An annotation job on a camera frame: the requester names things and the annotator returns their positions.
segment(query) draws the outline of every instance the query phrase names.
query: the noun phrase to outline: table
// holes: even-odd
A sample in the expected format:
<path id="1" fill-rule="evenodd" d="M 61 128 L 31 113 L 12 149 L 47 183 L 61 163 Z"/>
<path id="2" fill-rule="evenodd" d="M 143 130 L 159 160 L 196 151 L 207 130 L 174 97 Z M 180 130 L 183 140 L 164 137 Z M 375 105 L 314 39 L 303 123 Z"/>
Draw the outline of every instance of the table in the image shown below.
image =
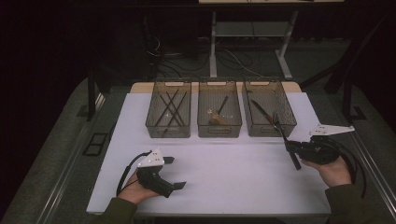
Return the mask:
<path id="1" fill-rule="evenodd" d="M 199 0 L 200 4 L 271 4 L 271 3 L 336 3 L 344 2 L 344 0 Z M 282 36 L 283 41 L 280 49 L 275 51 L 276 58 L 279 62 L 280 68 L 282 69 L 283 76 L 286 79 L 292 79 L 289 66 L 285 59 L 286 49 L 290 42 L 291 34 L 294 29 L 294 24 L 297 20 L 298 10 L 294 10 L 289 21 L 268 21 L 268 22 L 256 22 L 256 21 L 245 21 L 245 22 L 227 22 L 217 21 L 216 12 L 213 12 L 212 16 L 212 33 L 211 33 L 211 48 L 210 48 L 210 76 L 217 76 L 217 64 L 216 64 L 216 36 Z"/>
<path id="2" fill-rule="evenodd" d="M 239 93 L 242 83 L 238 82 Z M 88 213 L 102 213 L 116 194 L 126 165 L 138 154 L 159 147 L 175 157 L 160 171 L 170 183 L 187 181 L 184 189 L 166 199 L 157 197 L 139 205 L 138 216 L 155 217 L 281 217 L 330 214 L 327 188 L 318 172 L 296 171 L 281 138 L 249 137 L 242 97 L 244 124 L 238 138 L 198 137 L 197 83 L 192 84 L 191 137 L 151 139 L 145 126 L 152 83 L 136 83 L 120 112 L 117 126 L 97 178 Z M 284 83 L 297 126 L 290 140 L 309 139 L 318 117 L 306 94 L 295 83 Z"/>

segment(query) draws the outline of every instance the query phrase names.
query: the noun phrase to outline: human hand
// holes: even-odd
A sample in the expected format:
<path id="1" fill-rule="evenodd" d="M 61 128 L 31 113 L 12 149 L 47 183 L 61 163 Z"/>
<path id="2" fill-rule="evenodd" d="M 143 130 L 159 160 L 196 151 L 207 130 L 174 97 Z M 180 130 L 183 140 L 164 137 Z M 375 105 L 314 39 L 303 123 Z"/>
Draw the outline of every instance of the human hand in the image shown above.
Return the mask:
<path id="1" fill-rule="evenodd" d="M 324 183 L 330 188 L 352 183 L 349 171 L 347 169 L 347 164 L 341 157 L 338 157 L 338 159 L 334 162 L 325 165 L 320 165 L 305 160 L 302 160 L 302 163 L 318 170 Z"/>
<path id="2" fill-rule="evenodd" d="M 139 204 L 148 198 L 159 196 L 158 193 L 152 191 L 151 189 L 145 189 L 139 181 L 137 180 L 137 169 L 129 177 L 126 182 L 124 189 L 120 192 L 119 198 L 129 201 L 134 204 Z"/>

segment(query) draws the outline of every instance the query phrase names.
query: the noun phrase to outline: wire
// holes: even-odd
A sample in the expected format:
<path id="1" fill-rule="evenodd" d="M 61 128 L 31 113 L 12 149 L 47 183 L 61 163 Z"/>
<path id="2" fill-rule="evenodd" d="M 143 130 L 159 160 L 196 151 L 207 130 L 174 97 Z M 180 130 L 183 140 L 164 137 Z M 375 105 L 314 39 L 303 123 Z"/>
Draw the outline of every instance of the wire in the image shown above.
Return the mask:
<path id="1" fill-rule="evenodd" d="M 207 61 L 208 61 L 208 59 L 209 59 L 209 55 L 205 56 L 204 63 L 203 63 L 202 65 L 200 65 L 199 67 L 197 67 L 197 68 L 184 68 L 184 67 L 181 67 L 180 65 L 178 65 L 178 64 L 176 64 L 176 63 L 172 63 L 172 62 L 170 62 L 170 61 L 168 61 L 168 60 L 164 60 L 164 62 L 165 62 L 165 63 L 171 63 L 172 65 L 174 65 L 174 66 L 180 68 L 181 70 L 189 71 L 189 72 L 194 72 L 194 71 L 201 70 L 203 67 L 205 67 L 205 65 L 206 65 L 206 63 L 207 63 Z"/>
<path id="2" fill-rule="evenodd" d="M 156 47 L 155 50 L 154 50 L 155 53 L 151 52 L 150 50 L 147 50 L 147 53 L 150 54 L 150 55 L 152 55 L 152 56 L 160 57 L 161 54 L 158 52 L 158 49 L 159 49 L 160 46 L 161 46 L 161 42 L 160 42 L 160 40 L 159 40 L 157 37 L 153 36 L 153 38 L 155 38 L 155 39 L 157 40 L 157 43 L 158 43 L 157 47 Z"/>
<path id="3" fill-rule="evenodd" d="M 125 186 L 121 189 L 121 191 L 123 191 L 124 189 L 128 188 L 128 187 L 131 186 L 132 184 L 136 183 L 138 180 L 139 180 L 139 179 L 136 179 L 136 180 L 132 181 L 131 183 L 125 185 Z"/>
<path id="4" fill-rule="evenodd" d="M 259 76 L 259 77 L 264 77 L 263 75 L 258 74 L 258 73 L 255 73 L 255 72 L 251 71 L 250 69 L 246 68 L 246 67 L 235 57 L 235 55 L 233 55 L 229 50 L 227 50 L 227 49 L 223 49 L 223 50 L 225 50 L 225 51 L 228 52 L 231 56 L 233 56 L 233 57 L 235 58 L 235 60 L 241 65 L 241 67 L 243 67 L 243 68 L 244 68 L 245 70 L 247 70 L 249 73 L 254 74 L 254 75 L 257 75 L 257 76 Z"/>
<path id="5" fill-rule="evenodd" d="M 234 63 L 234 64 L 238 64 L 238 65 L 240 65 L 241 63 L 242 63 L 242 65 L 244 65 L 244 66 L 251 66 L 251 65 L 253 65 L 253 60 L 251 59 L 251 57 L 250 56 L 248 56 L 246 53 L 244 53 L 244 52 L 238 52 L 238 53 L 240 53 L 240 54 L 242 54 L 242 55 L 244 55 L 247 59 L 248 59 L 248 63 L 242 63 L 242 61 L 241 60 L 239 60 L 239 62 L 238 61 L 236 61 L 235 62 L 235 60 L 234 60 L 234 58 L 235 57 L 233 57 L 232 58 L 232 60 L 229 60 L 229 59 L 226 59 L 226 58 L 223 58 L 225 61 L 227 61 L 227 62 L 229 62 L 229 63 Z"/>
<path id="6" fill-rule="evenodd" d="M 117 122 L 115 122 L 115 123 L 113 124 L 113 126 L 111 127 L 111 129 L 110 129 L 110 132 L 109 132 L 109 134 L 108 134 L 108 139 L 109 139 L 109 141 L 111 141 L 111 138 L 113 137 L 113 133 L 114 133 L 114 129 L 116 128 L 116 125 L 117 125 Z"/>
<path id="7" fill-rule="evenodd" d="M 136 156 L 136 157 L 129 163 L 129 165 L 128 165 L 127 167 L 125 167 L 125 170 L 124 170 L 124 172 L 123 172 L 123 174 L 122 174 L 122 176 L 121 176 L 119 185 L 117 186 L 117 191 L 116 191 L 116 195 L 117 195 L 117 196 L 121 193 L 121 191 L 122 191 L 122 189 L 123 189 L 123 187 L 122 187 L 123 182 L 125 181 L 125 178 L 126 178 L 126 176 L 128 175 L 129 171 L 131 170 L 131 167 L 132 167 L 132 165 L 134 164 L 134 162 L 137 161 L 140 157 L 148 156 L 150 153 L 151 153 L 151 151 L 150 151 L 150 152 L 144 152 L 144 153 L 142 153 L 142 154 L 139 154 L 138 156 Z"/>
<path id="8" fill-rule="evenodd" d="M 232 69 L 232 70 L 236 70 L 236 71 L 239 71 L 239 70 L 243 70 L 243 69 L 244 69 L 244 68 L 241 67 L 241 66 L 238 66 L 238 67 L 234 68 L 234 67 L 231 67 L 231 66 L 227 65 L 227 64 L 223 61 L 223 60 L 226 60 L 226 59 L 224 59 L 220 54 L 216 54 L 216 59 L 217 59 L 224 67 L 226 67 L 226 68 L 229 68 L 229 69 Z"/>
<path id="9" fill-rule="evenodd" d="M 337 146 L 339 146 L 341 149 L 343 149 L 345 152 L 347 152 L 347 154 L 350 156 L 350 157 L 352 157 L 352 159 L 354 160 L 354 162 L 356 163 L 356 167 L 355 167 L 355 170 L 354 170 L 354 173 L 355 174 L 351 174 L 351 177 L 353 177 L 353 175 L 355 176 L 355 179 L 356 179 L 356 174 L 357 174 L 357 172 L 358 172 L 358 167 L 361 169 L 361 177 L 362 177 L 362 181 L 363 181 L 363 189 L 362 189 L 362 191 L 361 191 L 361 197 L 362 198 L 364 198 L 364 196 L 365 196 L 365 194 L 366 194 L 366 190 L 367 190 L 367 179 L 366 179 L 366 174 L 365 174 L 365 172 L 364 172 L 364 170 L 363 170 L 363 166 L 361 165 L 361 163 L 359 162 L 359 160 L 358 160 L 358 158 L 356 158 L 356 156 L 347 148 L 347 147 L 345 147 L 344 145 L 342 145 L 341 143 L 339 143 L 339 142 L 337 142 L 337 141 L 335 141 L 335 140 L 333 140 L 333 139 L 331 139 L 331 138 L 328 138 L 331 142 L 333 142 L 333 143 L 335 143 Z"/>

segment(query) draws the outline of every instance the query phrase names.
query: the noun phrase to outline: white table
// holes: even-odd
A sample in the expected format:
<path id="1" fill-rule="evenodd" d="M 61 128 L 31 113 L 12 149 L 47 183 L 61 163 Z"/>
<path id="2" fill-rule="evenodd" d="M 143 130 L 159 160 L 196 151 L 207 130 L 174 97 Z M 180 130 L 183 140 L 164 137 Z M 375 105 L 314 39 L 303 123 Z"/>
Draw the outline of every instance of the white table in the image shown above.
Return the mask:
<path id="1" fill-rule="evenodd" d="M 287 93 L 297 126 L 290 140 L 309 140 L 318 117 L 302 92 Z M 250 137 L 242 97 L 244 124 L 238 138 L 199 138 L 196 124 L 198 96 L 191 96 L 191 137 L 152 139 L 145 126 L 150 93 L 127 95 L 97 178 L 88 213 L 105 211 L 125 167 L 138 154 L 157 147 L 175 157 L 160 171 L 170 183 L 187 181 L 168 199 L 141 203 L 137 214 L 155 217 L 282 217 L 330 214 L 327 188 L 312 168 L 294 168 L 281 138 Z"/>

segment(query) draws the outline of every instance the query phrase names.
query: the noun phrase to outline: green sleeve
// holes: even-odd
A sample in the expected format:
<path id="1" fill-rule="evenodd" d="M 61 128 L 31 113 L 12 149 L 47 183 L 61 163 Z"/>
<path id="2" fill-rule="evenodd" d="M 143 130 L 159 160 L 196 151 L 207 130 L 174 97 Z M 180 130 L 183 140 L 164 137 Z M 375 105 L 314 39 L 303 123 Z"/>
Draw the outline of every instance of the green sleeve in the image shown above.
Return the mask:
<path id="1" fill-rule="evenodd" d="M 137 206 L 120 198 L 113 198 L 106 211 L 91 224 L 130 224 Z"/>
<path id="2" fill-rule="evenodd" d="M 326 197 L 332 210 L 331 224 L 388 223 L 364 202 L 354 185 L 341 185 L 326 189 Z"/>

